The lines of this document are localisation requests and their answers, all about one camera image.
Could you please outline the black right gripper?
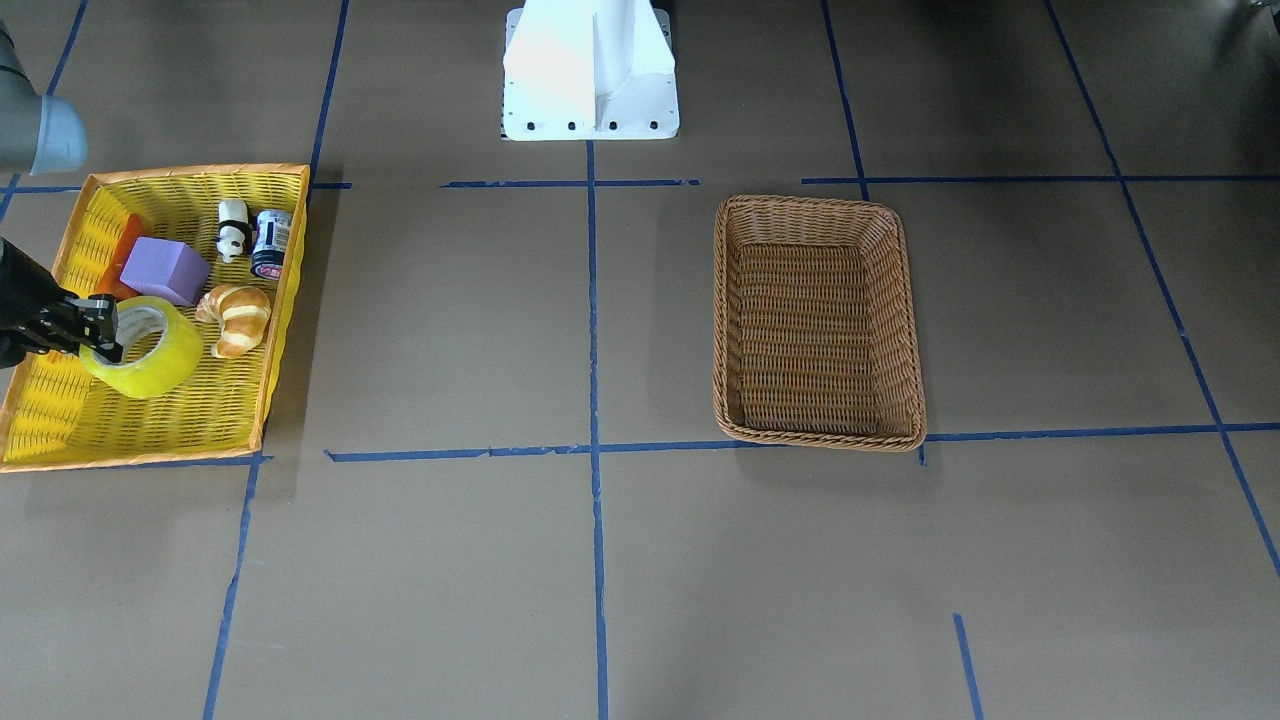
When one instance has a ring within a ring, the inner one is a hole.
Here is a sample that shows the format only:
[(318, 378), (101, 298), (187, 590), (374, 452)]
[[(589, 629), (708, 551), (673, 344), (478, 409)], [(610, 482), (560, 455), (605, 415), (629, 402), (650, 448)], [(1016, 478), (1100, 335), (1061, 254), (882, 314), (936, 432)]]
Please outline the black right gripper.
[[(45, 328), (42, 313), (64, 306), (65, 328)], [(96, 354), (104, 363), (120, 363), (124, 347), (99, 331), (116, 331), (116, 299), (96, 293), (69, 296), (51, 273), (10, 241), (3, 240), (1, 368), (20, 364), (28, 354)]]

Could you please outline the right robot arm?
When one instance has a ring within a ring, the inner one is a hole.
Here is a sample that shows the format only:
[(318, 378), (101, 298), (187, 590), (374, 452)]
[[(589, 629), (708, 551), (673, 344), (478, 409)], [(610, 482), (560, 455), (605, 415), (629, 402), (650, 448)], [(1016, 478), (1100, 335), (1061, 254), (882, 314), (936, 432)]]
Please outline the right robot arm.
[[(3, 173), (32, 176), (78, 169), (87, 158), (81, 115), (68, 101), (36, 91), (8, 27), (1, 28)], [(1, 365), (10, 369), (31, 355), (83, 350), (119, 363), (116, 299), (77, 295), (9, 240), (1, 247)]]

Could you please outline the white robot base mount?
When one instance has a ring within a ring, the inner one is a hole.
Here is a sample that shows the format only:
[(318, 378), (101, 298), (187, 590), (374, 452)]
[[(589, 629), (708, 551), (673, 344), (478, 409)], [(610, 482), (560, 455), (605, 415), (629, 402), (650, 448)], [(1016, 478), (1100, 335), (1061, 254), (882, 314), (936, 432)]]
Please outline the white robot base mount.
[(678, 135), (669, 13), (652, 1), (526, 1), (506, 15), (502, 135), (515, 142)]

